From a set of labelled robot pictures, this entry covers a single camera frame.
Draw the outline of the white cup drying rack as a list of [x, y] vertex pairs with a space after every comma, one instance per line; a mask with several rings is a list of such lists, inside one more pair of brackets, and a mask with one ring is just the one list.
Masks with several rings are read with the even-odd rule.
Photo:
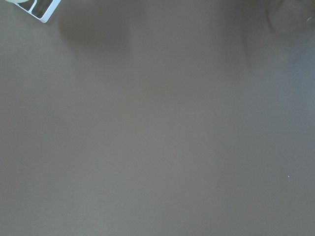
[[61, 0], [6, 0], [42, 23], [48, 22]]

